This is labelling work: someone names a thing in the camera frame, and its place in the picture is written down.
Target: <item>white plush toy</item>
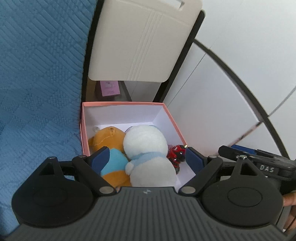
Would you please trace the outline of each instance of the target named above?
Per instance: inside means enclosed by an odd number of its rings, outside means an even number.
[[[155,126],[131,127],[123,140],[124,151],[131,161],[126,165],[133,187],[172,187],[176,171],[166,158],[168,145]]]

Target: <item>human hand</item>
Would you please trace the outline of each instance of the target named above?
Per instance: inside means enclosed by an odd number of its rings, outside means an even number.
[[[283,200],[284,200],[284,207],[292,206],[288,219],[284,225],[284,229],[288,228],[289,230],[291,230],[296,228],[296,221],[294,220],[296,216],[296,192],[292,192],[284,195]]]

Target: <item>red toy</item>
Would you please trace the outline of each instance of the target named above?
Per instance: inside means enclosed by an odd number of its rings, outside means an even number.
[[[177,145],[169,146],[167,159],[170,160],[176,170],[176,174],[180,171],[180,163],[185,161],[185,151],[187,146]]]

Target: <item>purple card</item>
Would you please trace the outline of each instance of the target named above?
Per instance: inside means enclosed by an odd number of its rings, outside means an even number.
[[[120,95],[118,81],[100,81],[102,96]]]

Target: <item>blue plush fabric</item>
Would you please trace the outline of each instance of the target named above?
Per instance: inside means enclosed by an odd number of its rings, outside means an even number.
[[[16,189],[48,156],[81,154],[83,62],[96,0],[0,1],[0,235]]]
[[[106,166],[101,171],[101,176],[104,176],[110,172],[124,171],[128,159],[122,154],[121,151],[113,148],[110,150],[110,158]]]

